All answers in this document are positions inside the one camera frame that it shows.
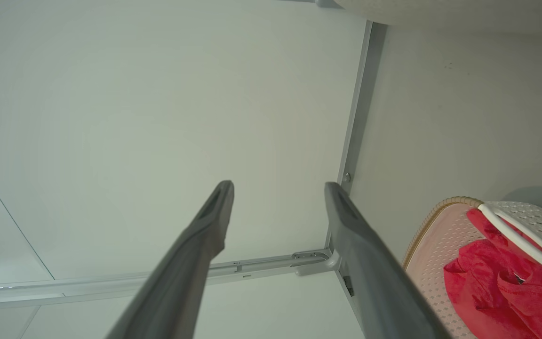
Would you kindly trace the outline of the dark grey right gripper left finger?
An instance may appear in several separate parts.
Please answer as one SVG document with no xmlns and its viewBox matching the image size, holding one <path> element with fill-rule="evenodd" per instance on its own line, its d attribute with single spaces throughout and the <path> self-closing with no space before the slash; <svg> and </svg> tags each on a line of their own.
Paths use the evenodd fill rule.
<svg viewBox="0 0 542 339">
<path fill-rule="evenodd" d="M 209 265 L 224 249 L 234 184 L 220 182 L 106 339 L 193 339 Z"/>
</svg>

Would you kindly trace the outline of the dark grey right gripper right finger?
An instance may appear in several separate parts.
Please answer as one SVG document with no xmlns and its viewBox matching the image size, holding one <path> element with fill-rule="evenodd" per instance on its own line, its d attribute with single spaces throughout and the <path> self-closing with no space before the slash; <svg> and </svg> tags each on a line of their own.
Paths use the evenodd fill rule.
<svg viewBox="0 0 542 339">
<path fill-rule="evenodd" d="M 346 191 L 326 182 L 324 193 L 334 248 L 348 265 L 365 339 L 451 339 Z"/>
</svg>

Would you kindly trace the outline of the red cloth garment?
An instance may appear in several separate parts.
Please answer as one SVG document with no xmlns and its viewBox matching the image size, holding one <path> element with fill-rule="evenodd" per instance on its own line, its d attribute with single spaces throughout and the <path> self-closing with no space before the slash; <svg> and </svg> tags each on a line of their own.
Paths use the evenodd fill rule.
<svg viewBox="0 0 542 339">
<path fill-rule="evenodd" d="M 467 217 L 483 238 L 461 247 L 444 266 L 454 310 L 478 339 L 542 339 L 542 264 L 480 210 Z"/>
</svg>

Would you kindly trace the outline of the white perforated laundry basket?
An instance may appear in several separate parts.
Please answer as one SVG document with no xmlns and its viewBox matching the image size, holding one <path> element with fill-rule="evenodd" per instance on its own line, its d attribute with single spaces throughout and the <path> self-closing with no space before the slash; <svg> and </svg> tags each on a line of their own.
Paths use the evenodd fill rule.
<svg viewBox="0 0 542 339">
<path fill-rule="evenodd" d="M 408 248 L 404 269 L 453 339 L 478 339 L 454 310 L 445 286 L 445 265 L 461 247 L 482 240 L 467 212 L 480 210 L 508 240 L 542 264 L 542 208 L 526 202 L 482 202 L 452 197 L 437 204 Z"/>
</svg>

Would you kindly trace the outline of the white metal frame rail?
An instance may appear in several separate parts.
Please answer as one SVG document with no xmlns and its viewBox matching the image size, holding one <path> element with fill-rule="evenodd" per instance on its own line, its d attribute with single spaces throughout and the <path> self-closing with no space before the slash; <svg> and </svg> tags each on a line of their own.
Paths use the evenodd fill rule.
<svg viewBox="0 0 542 339">
<path fill-rule="evenodd" d="M 235 260 L 212 264 L 205 283 L 207 285 L 234 283 L 291 273 L 298 276 L 319 274 L 338 270 L 341 261 L 340 254 L 329 249 Z M 96 278 L 0 284 L 0 308 L 124 298 L 135 295 L 149 277 L 150 273 L 142 272 Z"/>
<path fill-rule="evenodd" d="M 338 172 L 338 184 L 351 193 L 356 178 L 357 165 L 369 111 L 374 98 L 376 79 L 379 73 L 387 25 L 367 21 L 359 68 L 353 91 L 348 127 L 346 130 L 342 158 Z"/>
</svg>

